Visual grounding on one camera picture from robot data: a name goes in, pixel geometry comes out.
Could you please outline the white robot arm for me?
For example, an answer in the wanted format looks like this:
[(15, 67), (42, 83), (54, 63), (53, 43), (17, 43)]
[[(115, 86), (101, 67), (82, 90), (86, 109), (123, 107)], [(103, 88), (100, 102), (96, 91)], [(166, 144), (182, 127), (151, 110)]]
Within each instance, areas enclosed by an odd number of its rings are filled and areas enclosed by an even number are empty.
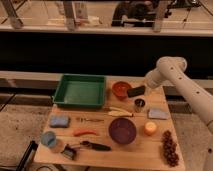
[(203, 171), (213, 171), (213, 95), (190, 79), (185, 74), (186, 68), (187, 61), (183, 57), (161, 57), (156, 67), (145, 75), (146, 85), (155, 89), (168, 80), (190, 104), (212, 134)]

